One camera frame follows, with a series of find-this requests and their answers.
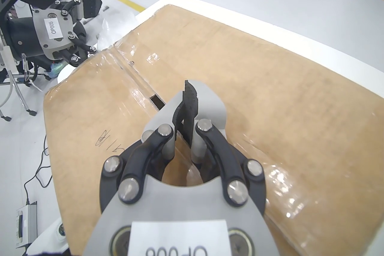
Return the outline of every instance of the white table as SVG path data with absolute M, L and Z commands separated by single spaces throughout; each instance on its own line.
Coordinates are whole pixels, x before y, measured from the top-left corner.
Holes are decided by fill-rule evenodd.
M 233 12 L 199 0 L 159 0 L 136 16 L 137 26 L 152 17 L 165 5 L 175 5 L 199 15 L 216 20 L 248 34 L 265 39 L 293 53 L 310 59 L 384 98 L 384 73 L 307 37 L 287 31 L 273 24 Z M 75 68 L 67 65 L 58 76 L 64 81 Z M 384 250 L 384 225 L 368 248 L 365 256 L 382 256 Z

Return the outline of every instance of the circular magnet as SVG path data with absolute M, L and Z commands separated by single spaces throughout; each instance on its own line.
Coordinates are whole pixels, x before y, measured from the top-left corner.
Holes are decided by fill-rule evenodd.
M 244 231 L 234 228 L 228 235 L 232 256 L 255 256 L 253 243 Z
M 111 239 L 110 253 L 112 256 L 127 256 L 129 247 L 130 226 L 119 229 Z

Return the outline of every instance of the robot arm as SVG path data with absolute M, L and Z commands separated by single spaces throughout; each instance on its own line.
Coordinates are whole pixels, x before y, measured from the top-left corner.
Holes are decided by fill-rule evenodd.
M 135 221 L 217 219 L 226 221 L 233 256 L 278 256 L 263 219 L 263 167 L 227 142 L 225 122 L 220 98 L 204 83 L 186 81 L 185 90 L 145 126 L 140 140 L 105 161 L 100 178 L 102 215 L 83 256 L 126 256 Z M 174 157 L 177 132 L 191 147 L 202 185 L 161 182 Z
M 33 6 L 33 17 L 10 19 L 8 11 L 17 0 L 0 0 L 0 29 L 4 45 L 15 60 L 45 56 L 63 59 L 74 67 L 96 49 L 86 45 L 86 32 L 79 20 L 98 15 L 101 0 L 21 0 Z

